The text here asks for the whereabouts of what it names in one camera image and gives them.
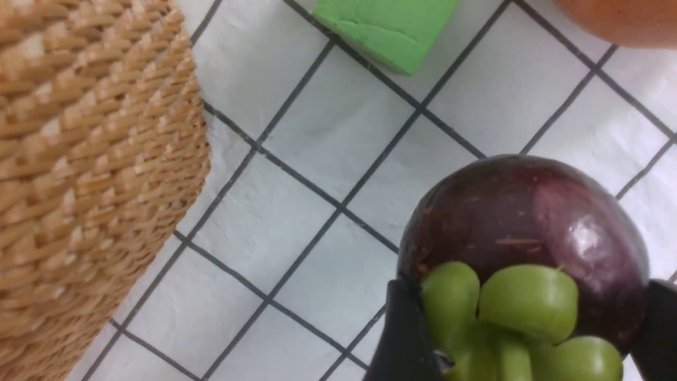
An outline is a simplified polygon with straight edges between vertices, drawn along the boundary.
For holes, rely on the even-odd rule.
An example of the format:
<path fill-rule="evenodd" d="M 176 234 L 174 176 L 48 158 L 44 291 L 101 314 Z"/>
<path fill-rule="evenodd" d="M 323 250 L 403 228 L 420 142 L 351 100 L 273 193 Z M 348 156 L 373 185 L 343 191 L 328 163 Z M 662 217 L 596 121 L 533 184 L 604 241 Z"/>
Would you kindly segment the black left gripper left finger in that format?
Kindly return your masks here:
<path fill-rule="evenodd" d="M 418 287 L 407 279 L 388 283 L 385 323 L 365 380 L 443 380 Z"/>

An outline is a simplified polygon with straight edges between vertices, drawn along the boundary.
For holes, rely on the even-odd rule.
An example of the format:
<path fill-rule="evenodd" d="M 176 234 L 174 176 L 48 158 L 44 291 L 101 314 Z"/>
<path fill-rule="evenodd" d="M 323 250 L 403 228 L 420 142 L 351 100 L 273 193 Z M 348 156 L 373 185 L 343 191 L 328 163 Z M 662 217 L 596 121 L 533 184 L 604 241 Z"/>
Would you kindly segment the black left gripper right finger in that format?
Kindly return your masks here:
<path fill-rule="evenodd" d="M 653 279 L 640 337 L 631 356 L 645 380 L 676 380 L 676 286 Z"/>

